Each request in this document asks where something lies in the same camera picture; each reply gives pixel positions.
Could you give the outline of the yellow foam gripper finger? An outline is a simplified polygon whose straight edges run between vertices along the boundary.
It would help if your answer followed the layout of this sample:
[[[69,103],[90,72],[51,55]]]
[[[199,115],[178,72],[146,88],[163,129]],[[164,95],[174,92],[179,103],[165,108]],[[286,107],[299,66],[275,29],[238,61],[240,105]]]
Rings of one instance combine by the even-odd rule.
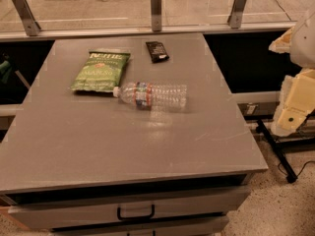
[[[295,77],[285,76],[280,92],[272,133],[286,137],[294,133],[315,110],[315,70],[302,69]]]
[[[293,28],[288,29],[280,37],[274,40],[270,46],[269,50],[276,53],[289,53],[291,47],[291,36]]]

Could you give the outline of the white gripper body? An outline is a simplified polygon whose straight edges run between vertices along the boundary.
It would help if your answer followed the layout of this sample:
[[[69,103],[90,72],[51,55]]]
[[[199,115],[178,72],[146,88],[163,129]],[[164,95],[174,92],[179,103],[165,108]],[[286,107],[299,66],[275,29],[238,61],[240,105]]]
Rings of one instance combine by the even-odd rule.
[[[315,7],[309,8],[293,29],[290,60],[303,68],[315,67]]]

